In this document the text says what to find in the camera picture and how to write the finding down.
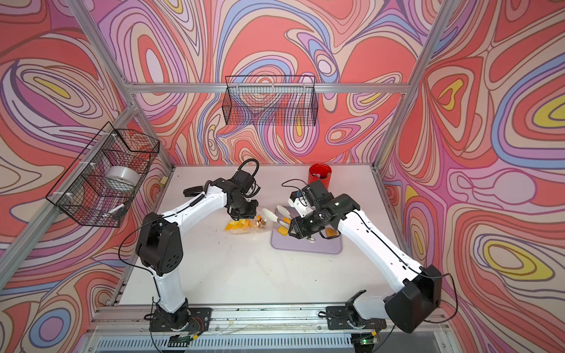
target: duct tape roll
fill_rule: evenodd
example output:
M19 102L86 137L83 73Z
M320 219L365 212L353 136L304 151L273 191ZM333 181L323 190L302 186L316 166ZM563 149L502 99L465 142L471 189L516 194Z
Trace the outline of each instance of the duct tape roll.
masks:
M131 191L137 185L140 175L131 168L113 165L106 173L106 185L117 191Z

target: black wire basket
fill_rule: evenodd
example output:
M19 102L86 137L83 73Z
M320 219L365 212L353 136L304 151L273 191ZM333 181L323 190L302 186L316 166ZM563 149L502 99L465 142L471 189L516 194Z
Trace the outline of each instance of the black wire basket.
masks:
M226 76L226 125L315 126L316 78L310 75Z
M112 127L78 177L57 193L58 200L50 199L53 189L46 198L80 225L119 228L158 153L156 138Z

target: black bracket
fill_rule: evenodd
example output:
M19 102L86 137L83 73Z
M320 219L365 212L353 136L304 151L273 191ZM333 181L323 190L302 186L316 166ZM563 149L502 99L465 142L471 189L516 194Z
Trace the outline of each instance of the black bracket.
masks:
M151 332L187 332L189 334L208 331L211 308L189 308L185 302L171 314L157 306L149 323Z
M386 321L384 319L365 320L355 310L353 302L365 292L366 290L357 292L343 306L325 308L326 313L328 313L327 320L330 330L373 329L379 332L382 329L386 329Z
M377 332L386 329L386 321L384 319L360 319L355 324L351 323L347 317L347 310L345 306L326 307L325 311L329 314L326 318L328 320L328 329L330 330L351 330L358 329L373 329Z

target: psychedelic wall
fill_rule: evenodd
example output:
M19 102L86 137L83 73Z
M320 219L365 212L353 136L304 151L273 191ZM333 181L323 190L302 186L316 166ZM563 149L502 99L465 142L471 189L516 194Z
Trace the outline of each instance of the psychedelic wall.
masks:
M174 164L370 163L399 94L336 94L334 112L319 107L316 126L226 125L222 94L138 94Z
M88 2L130 82L407 82L438 1ZM399 95L321 94L316 127L225 126L222 94L140 94L176 164L372 162Z
M0 33L1 256L125 104L64 0L0 1ZM135 121L129 127L139 129ZM112 296L124 269L117 247L152 208L163 171L156 160L120 229L57 218L0 291L0 352L73 349Z
M380 164L463 352L565 351L565 3L458 7Z
M58 0L0 2L0 33L3 252L124 103Z

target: white tabletop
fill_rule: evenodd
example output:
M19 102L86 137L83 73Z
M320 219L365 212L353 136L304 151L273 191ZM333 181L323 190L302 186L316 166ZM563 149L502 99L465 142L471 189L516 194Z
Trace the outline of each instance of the white tabletop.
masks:
M186 202L182 194L185 188L218 177L228 179L236 169L234 166L177 167L158 213ZM397 244L370 166L333 165L332 171L329 191L334 196L350 195ZM293 189L280 184L291 178L307 180L307 175L308 166L262 165L256 176L261 186L255 197L259 207L273 210L277 204L286 205ZM346 237L342 239L343 250L337 255L276 250L270 243L271 232L250 235L224 232L230 220L222 208L182 234L181 285L191 304L344 302L359 290L388 287L379 270ZM157 298L151 276L134 268L120 304L150 304L152 296Z

